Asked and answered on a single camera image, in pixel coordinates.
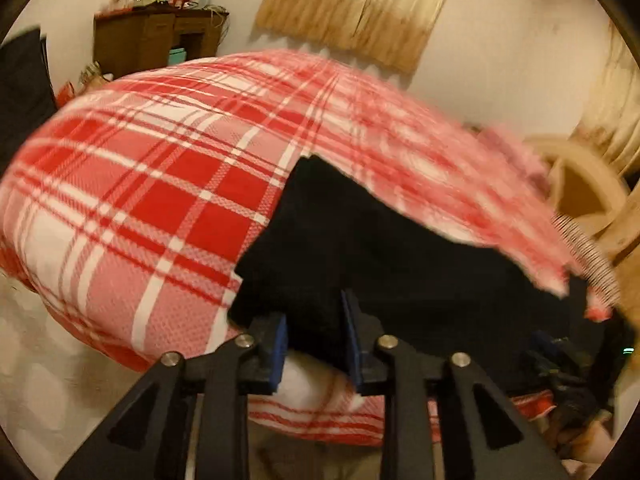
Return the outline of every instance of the metal screw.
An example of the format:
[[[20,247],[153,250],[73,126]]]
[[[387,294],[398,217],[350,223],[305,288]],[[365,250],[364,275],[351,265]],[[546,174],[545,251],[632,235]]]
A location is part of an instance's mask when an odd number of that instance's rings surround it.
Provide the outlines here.
[[[160,362],[164,366],[171,367],[177,365],[180,362],[180,359],[182,359],[182,355],[178,354],[178,352],[167,352],[165,354],[162,354]]]
[[[378,338],[378,346],[380,348],[391,350],[392,348],[395,348],[396,346],[398,346],[398,338],[393,335],[387,335],[387,334],[381,335]]]
[[[236,346],[240,348],[251,348],[255,343],[255,339],[250,334],[240,334],[236,337]]]
[[[464,352],[456,352],[451,356],[451,362],[460,368],[464,368],[471,364],[471,357]]]

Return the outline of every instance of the pillow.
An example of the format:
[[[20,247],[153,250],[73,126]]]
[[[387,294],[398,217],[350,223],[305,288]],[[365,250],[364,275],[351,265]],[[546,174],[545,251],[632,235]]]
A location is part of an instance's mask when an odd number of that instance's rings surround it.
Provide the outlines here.
[[[26,138],[57,111],[45,52],[39,28],[0,47],[0,174]]]

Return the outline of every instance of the wooden cabinet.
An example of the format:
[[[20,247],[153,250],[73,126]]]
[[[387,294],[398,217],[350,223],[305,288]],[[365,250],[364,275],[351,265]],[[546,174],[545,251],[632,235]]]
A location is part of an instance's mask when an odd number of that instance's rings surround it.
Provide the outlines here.
[[[187,59],[215,56],[227,14],[203,9],[145,7],[96,16],[94,60],[103,73],[122,77],[166,66],[178,46]]]

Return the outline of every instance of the black cloth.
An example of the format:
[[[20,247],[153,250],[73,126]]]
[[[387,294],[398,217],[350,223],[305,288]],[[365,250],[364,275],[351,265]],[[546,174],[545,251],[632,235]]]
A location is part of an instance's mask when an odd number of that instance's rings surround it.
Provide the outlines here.
[[[57,109],[40,29],[0,47],[0,175],[27,137]]]
[[[602,329],[584,319],[586,282],[563,299],[536,288],[492,248],[455,243],[379,202],[324,160],[302,158],[273,218],[241,257],[230,319],[284,312],[292,348],[340,369],[339,291],[420,352],[468,352],[509,394],[542,384],[521,366],[534,330],[572,336],[592,355]]]

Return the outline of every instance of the red fabric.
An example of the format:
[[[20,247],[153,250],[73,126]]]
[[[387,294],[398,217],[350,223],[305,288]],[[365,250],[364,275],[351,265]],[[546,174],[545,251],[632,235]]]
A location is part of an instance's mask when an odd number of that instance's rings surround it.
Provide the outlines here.
[[[543,197],[549,196],[551,184],[548,180],[548,165],[520,139],[502,128],[484,128],[478,133],[478,140],[490,150],[501,153],[520,176],[529,180]]]
[[[133,74],[70,102],[0,185],[0,264],[124,365],[210,352],[237,333],[226,310],[239,255],[310,153],[442,235],[498,248],[556,294],[565,267],[580,271],[552,211],[502,156],[389,85],[288,51]],[[590,316],[608,311],[594,300]],[[382,400],[307,356],[287,358],[276,396],[249,406],[304,438],[382,436]]]

